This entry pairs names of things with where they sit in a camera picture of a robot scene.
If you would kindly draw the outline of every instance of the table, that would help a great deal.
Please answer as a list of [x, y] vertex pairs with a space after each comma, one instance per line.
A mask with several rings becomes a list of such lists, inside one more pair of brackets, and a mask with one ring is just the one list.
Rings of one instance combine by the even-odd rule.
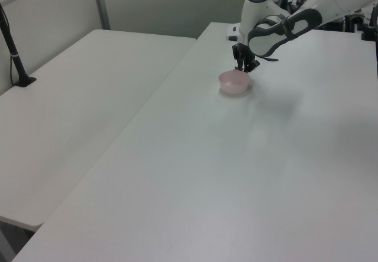
[[313, 30], [230, 97], [226, 27], [210, 24], [15, 262], [377, 260], [375, 44]]
[[35, 231], [195, 39], [95, 30], [0, 97], [0, 220]]

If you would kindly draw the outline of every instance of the gray floor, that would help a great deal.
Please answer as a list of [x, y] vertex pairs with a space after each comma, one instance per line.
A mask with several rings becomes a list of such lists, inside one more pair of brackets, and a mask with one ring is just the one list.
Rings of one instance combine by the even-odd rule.
[[0, 222], [0, 262], [10, 262], [34, 233]]

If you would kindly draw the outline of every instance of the pink bowl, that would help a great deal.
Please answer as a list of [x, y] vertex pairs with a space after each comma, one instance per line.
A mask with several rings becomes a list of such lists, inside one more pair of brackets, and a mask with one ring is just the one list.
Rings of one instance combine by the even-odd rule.
[[249, 84], [248, 73], [240, 70], [230, 70], [219, 75], [220, 88], [227, 94], [242, 94]]

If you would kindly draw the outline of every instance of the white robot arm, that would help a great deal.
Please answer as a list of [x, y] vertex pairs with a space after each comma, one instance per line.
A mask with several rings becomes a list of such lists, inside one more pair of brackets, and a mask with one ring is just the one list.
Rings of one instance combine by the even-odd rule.
[[244, 63], [245, 71], [250, 72], [259, 65], [255, 56], [268, 59], [280, 45], [373, 1], [307, 0], [290, 15], [272, 0], [245, 0], [242, 21], [228, 27], [227, 39], [238, 42], [233, 47], [238, 68]]

